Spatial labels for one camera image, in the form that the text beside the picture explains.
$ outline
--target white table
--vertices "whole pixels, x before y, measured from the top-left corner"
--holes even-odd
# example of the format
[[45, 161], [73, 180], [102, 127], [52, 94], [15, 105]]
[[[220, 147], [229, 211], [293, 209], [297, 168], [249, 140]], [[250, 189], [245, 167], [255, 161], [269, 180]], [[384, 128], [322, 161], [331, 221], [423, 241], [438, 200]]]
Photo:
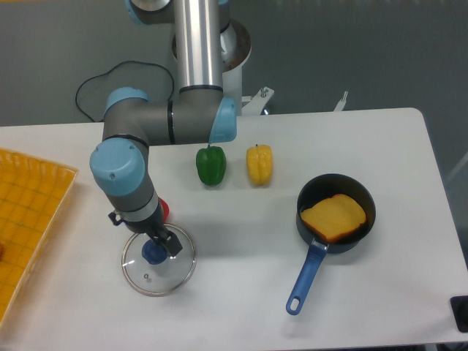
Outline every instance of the white table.
[[[413, 109], [239, 118], [228, 169], [207, 190], [201, 145], [152, 148], [149, 171], [170, 222], [197, 245], [193, 277], [149, 298], [124, 280], [131, 236], [88, 160], [101, 124], [0, 128], [0, 146], [80, 174], [34, 274], [1, 331], [14, 350], [291, 350], [468, 340], [449, 299], [468, 274], [422, 115]], [[271, 185], [253, 189], [245, 152], [273, 149]], [[328, 255], [298, 316], [285, 304], [306, 255], [295, 228], [301, 187], [323, 173], [356, 178], [377, 220], [354, 249]]]

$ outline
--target yellow bell pepper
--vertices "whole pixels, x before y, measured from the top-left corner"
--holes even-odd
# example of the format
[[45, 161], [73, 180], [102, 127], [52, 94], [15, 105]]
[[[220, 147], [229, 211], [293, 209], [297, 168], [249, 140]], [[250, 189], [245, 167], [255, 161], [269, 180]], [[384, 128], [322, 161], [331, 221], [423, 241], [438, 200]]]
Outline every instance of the yellow bell pepper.
[[256, 145], [247, 150], [247, 170], [252, 184], [267, 185], [271, 180], [273, 170], [273, 154], [268, 145]]

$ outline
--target green bell pepper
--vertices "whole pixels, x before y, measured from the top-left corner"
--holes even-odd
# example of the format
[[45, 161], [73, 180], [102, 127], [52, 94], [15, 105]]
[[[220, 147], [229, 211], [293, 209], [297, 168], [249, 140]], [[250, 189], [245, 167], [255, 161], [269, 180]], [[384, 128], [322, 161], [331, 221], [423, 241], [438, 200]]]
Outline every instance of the green bell pepper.
[[197, 171], [200, 180], [209, 186], [221, 183], [226, 173], [226, 155], [222, 148], [209, 146], [197, 152]]

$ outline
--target white bracket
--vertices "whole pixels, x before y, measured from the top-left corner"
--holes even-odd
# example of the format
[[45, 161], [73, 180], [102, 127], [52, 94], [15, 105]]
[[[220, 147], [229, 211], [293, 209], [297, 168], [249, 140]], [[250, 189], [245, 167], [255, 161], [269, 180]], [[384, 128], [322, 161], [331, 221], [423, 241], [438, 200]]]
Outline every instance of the white bracket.
[[274, 94], [272, 88], [264, 86], [254, 97], [242, 97], [242, 116], [260, 116]]

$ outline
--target pan handle hole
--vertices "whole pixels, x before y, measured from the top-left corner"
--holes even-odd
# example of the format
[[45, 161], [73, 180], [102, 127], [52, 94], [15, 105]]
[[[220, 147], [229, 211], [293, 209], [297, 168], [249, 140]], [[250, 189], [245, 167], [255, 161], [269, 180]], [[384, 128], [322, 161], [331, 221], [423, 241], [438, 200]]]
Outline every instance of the pan handle hole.
[[291, 309], [293, 311], [295, 311], [296, 309], [298, 309], [298, 306], [299, 306], [299, 303], [301, 301], [298, 299], [298, 298], [293, 298], [293, 300], [291, 301]]

